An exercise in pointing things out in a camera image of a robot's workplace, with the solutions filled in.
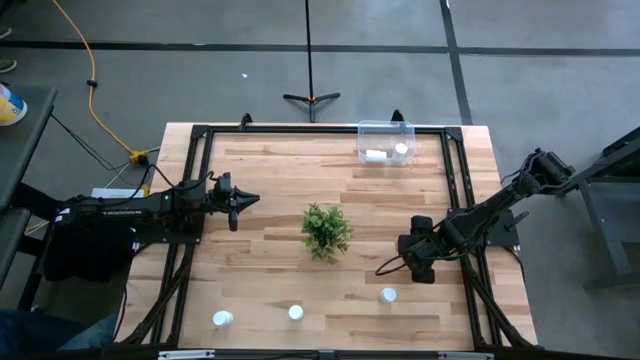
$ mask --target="potted plant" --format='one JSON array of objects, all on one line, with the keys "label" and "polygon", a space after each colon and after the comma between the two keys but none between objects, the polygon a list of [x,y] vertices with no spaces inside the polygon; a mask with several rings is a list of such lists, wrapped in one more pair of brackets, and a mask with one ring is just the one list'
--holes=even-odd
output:
[{"label": "potted plant", "polygon": [[304,244],[311,251],[312,259],[335,264],[336,249],[342,254],[347,251],[353,231],[342,210],[333,206],[323,211],[318,204],[311,204],[304,215],[302,233],[307,234]]}]

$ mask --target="shoe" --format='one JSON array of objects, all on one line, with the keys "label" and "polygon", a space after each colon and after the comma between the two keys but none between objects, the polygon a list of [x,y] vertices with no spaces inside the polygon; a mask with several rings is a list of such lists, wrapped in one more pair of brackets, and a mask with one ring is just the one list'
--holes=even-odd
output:
[{"label": "shoe", "polygon": [[0,74],[6,74],[9,71],[15,69],[16,66],[18,66],[17,61],[9,58],[0,57]]},{"label": "shoe", "polygon": [[9,35],[11,35],[10,27],[0,27],[0,40],[6,38]]}]

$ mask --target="person's leg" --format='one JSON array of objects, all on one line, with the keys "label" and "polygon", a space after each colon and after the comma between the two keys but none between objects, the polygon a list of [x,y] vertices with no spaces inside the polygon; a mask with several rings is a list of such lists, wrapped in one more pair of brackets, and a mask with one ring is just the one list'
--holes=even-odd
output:
[{"label": "person's leg", "polygon": [[0,310],[0,356],[55,351],[87,327],[42,313]]},{"label": "person's leg", "polygon": [[111,345],[113,344],[113,331],[115,330],[117,321],[118,314],[111,314],[76,335],[58,350],[104,348]]},{"label": "person's leg", "polygon": [[[11,35],[10,27],[0,27],[0,40],[6,38]],[[0,74],[8,73],[18,66],[18,62],[14,59],[6,58],[0,56]]]}]

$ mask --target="yellow extension cord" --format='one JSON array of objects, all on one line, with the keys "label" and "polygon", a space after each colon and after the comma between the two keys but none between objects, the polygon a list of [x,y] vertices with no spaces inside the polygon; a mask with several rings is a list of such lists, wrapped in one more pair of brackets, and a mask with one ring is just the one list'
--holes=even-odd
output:
[{"label": "yellow extension cord", "polygon": [[[62,8],[62,6],[60,6],[60,4],[58,4],[58,1],[57,0],[51,0],[51,1],[53,1],[53,4],[58,8],[58,10],[60,10],[62,15],[69,22],[69,24],[71,24],[71,26],[73,26],[73,28],[75,29],[76,33],[78,33],[78,36],[80,37],[80,40],[82,40],[82,43],[84,44],[84,47],[87,49],[87,52],[89,53],[89,60],[91,60],[91,80],[90,80],[90,82],[93,82],[95,84],[95,81],[96,81],[96,61],[93,58],[93,52],[91,52],[91,48],[89,47],[89,44],[87,43],[87,40],[84,38],[84,35],[82,35],[82,32],[80,31],[80,29],[78,29],[78,27],[73,22],[73,20],[71,20],[69,15],[67,15],[67,12],[64,11],[64,9]],[[102,120],[100,120],[100,117],[98,117],[96,112],[93,110],[93,93],[94,93],[94,91],[95,91],[94,86],[89,85],[89,112],[91,113],[91,116],[93,116],[93,118],[96,120],[98,125],[100,125],[104,129],[104,131],[106,131],[109,135],[111,135],[111,137],[118,144],[122,145],[122,147],[125,148],[125,150],[127,150],[127,152],[129,153],[129,161],[131,163],[133,163],[133,164],[136,164],[136,163],[145,164],[146,161],[147,161],[147,157],[149,156],[149,151],[148,150],[145,150],[145,151],[131,150],[131,148],[128,147],[127,144],[125,144],[122,140],[120,140],[120,138],[118,138],[118,136],[116,136],[116,134],[114,134],[113,131],[111,131],[108,127],[106,127],[102,123]]]}]

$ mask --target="black pole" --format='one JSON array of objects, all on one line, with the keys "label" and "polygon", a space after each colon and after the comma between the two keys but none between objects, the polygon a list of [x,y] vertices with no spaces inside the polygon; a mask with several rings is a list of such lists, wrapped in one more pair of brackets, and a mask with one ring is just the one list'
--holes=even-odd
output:
[{"label": "black pole", "polygon": [[309,68],[309,98],[313,99],[313,66],[311,65],[311,22],[309,21],[309,0],[304,0],[304,12],[307,19],[307,66]]},{"label": "black pole", "polygon": [[340,93],[333,93],[328,95],[318,96],[313,95],[313,65],[311,64],[311,23],[309,21],[309,0],[304,1],[304,13],[307,25],[307,65],[309,68],[309,96],[298,96],[291,94],[284,94],[282,97],[287,100],[302,101],[309,106],[309,122],[316,122],[316,105],[322,100],[336,99],[340,97]]}]

